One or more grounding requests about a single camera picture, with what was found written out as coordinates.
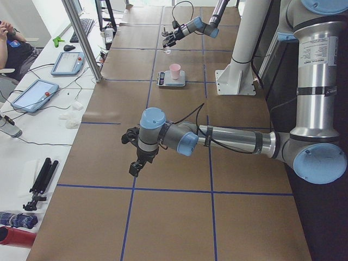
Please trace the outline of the glass sauce bottle metal spout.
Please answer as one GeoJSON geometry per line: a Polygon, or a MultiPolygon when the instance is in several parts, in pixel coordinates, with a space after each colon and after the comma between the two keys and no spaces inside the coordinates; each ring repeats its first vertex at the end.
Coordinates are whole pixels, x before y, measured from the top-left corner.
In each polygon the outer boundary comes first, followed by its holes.
{"type": "Polygon", "coordinates": [[[171,49],[169,47],[169,42],[171,40],[171,32],[167,31],[165,27],[163,27],[163,31],[161,32],[163,39],[162,45],[163,45],[163,52],[165,54],[170,54],[171,49]]]}

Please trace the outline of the crumpled white tissue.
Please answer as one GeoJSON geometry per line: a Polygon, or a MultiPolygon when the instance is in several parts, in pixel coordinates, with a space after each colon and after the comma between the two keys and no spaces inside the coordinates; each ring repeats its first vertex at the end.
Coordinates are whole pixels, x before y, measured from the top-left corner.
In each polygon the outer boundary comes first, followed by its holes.
{"type": "Polygon", "coordinates": [[[84,106],[80,101],[74,101],[67,112],[59,115],[58,119],[65,122],[66,129],[78,129],[82,121],[82,109],[84,106]]]}

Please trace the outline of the far blue teach pendant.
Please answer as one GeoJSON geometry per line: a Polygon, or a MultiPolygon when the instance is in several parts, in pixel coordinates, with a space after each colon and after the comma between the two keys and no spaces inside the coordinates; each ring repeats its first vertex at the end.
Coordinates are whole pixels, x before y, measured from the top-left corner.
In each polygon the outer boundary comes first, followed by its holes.
{"type": "Polygon", "coordinates": [[[75,76],[83,67],[83,52],[61,52],[51,70],[53,76],[75,76]]]}

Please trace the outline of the digital kitchen scale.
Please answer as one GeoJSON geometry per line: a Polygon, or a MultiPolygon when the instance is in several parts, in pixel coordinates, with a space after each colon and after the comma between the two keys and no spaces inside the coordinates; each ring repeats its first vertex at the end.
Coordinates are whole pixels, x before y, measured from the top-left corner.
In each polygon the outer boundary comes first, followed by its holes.
{"type": "Polygon", "coordinates": [[[180,70],[178,79],[173,79],[170,71],[158,72],[156,85],[159,87],[184,87],[185,71],[180,70]]]}

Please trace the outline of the green plastic clamp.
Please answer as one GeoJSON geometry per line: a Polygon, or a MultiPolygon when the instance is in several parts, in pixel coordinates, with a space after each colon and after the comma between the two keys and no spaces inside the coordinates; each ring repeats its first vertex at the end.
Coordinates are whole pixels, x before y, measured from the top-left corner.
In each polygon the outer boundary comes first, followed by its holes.
{"type": "Polygon", "coordinates": [[[55,48],[58,48],[61,42],[65,42],[65,40],[63,40],[60,36],[55,37],[52,41],[54,43],[55,48]]]}

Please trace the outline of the black folded tripod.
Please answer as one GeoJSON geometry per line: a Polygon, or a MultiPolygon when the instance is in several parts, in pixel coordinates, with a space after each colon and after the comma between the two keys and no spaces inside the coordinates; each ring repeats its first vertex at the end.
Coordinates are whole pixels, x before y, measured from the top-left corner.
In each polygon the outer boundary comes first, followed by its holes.
{"type": "Polygon", "coordinates": [[[47,197],[42,195],[45,193],[58,164],[59,164],[58,160],[51,162],[51,158],[45,159],[45,162],[39,172],[38,177],[35,180],[34,185],[29,190],[29,192],[33,193],[32,200],[28,202],[27,204],[23,205],[24,210],[35,211],[37,210],[36,205],[39,201],[47,200],[47,197]]]}

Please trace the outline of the black computer mouse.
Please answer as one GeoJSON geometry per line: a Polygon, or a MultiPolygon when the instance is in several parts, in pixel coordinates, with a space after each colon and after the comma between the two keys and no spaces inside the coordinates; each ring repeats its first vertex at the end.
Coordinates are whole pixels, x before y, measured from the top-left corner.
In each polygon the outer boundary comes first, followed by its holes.
{"type": "Polygon", "coordinates": [[[64,50],[64,52],[70,52],[70,51],[74,50],[75,48],[76,47],[74,45],[65,45],[63,47],[63,50],[64,50]]]}

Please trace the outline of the blue teach pendant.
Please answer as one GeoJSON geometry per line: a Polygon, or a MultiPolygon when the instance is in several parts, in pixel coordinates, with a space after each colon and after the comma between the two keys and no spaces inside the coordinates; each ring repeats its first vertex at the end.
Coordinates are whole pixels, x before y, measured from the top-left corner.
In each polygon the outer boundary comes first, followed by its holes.
{"type": "Polygon", "coordinates": [[[83,52],[61,52],[51,70],[53,76],[75,76],[83,67],[83,52]]]}
{"type": "Polygon", "coordinates": [[[39,110],[58,91],[59,85],[37,79],[11,102],[15,110],[34,113],[39,110]]]}

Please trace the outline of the red cylinder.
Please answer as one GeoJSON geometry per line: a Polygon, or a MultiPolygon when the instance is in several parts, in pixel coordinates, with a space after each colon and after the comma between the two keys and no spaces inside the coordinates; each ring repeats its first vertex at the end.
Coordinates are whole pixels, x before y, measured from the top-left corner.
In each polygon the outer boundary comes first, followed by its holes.
{"type": "Polygon", "coordinates": [[[36,233],[7,226],[1,227],[1,245],[31,248],[35,238],[36,233]]]}

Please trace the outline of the near blue teach pendant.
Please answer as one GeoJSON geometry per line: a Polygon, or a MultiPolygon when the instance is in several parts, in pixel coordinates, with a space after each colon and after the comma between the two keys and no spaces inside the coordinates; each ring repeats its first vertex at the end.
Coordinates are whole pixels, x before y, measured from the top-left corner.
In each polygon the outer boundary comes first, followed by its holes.
{"type": "Polygon", "coordinates": [[[37,79],[11,102],[15,110],[34,113],[39,110],[58,91],[59,85],[37,79]]]}

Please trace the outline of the seated person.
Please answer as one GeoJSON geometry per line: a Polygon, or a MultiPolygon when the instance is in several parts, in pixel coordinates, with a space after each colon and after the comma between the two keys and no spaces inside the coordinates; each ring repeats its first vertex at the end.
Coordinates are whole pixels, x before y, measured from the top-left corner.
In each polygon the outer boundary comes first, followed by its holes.
{"type": "Polygon", "coordinates": [[[33,47],[14,26],[1,21],[1,69],[14,69],[7,76],[18,82],[28,72],[40,50],[33,47]]]}

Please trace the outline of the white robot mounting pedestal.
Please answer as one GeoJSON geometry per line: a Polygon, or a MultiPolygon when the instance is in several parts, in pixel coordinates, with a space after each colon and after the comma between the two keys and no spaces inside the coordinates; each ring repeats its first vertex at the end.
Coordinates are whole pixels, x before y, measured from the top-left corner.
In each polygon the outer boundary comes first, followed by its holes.
{"type": "Polygon", "coordinates": [[[270,4],[270,0],[245,2],[231,62],[215,71],[218,95],[256,94],[251,61],[270,4]]]}

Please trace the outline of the aluminium frame post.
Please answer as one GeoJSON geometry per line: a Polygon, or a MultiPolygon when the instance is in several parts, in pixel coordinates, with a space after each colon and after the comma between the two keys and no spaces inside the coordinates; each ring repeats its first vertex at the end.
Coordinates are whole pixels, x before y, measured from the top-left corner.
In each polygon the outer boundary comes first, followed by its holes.
{"type": "Polygon", "coordinates": [[[102,80],[102,75],[100,72],[100,68],[97,65],[97,61],[92,52],[91,46],[88,42],[88,38],[83,31],[82,24],[80,22],[79,15],[74,7],[74,3],[72,0],[62,0],[63,6],[66,10],[66,13],[69,17],[71,25],[74,29],[74,32],[77,34],[80,46],[85,54],[85,58],[88,62],[88,65],[94,75],[94,78],[97,83],[102,80]]]}

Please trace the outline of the pink paper cup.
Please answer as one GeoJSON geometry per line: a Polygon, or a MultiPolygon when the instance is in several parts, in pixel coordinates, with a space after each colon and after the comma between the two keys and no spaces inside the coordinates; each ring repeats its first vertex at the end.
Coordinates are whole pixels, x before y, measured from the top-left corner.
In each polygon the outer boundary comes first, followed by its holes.
{"type": "Polygon", "coordinates": [[[171,78],[176,80],[180,77],[181,66],[180,64],[173,63],[169,66],[171,78]]]}

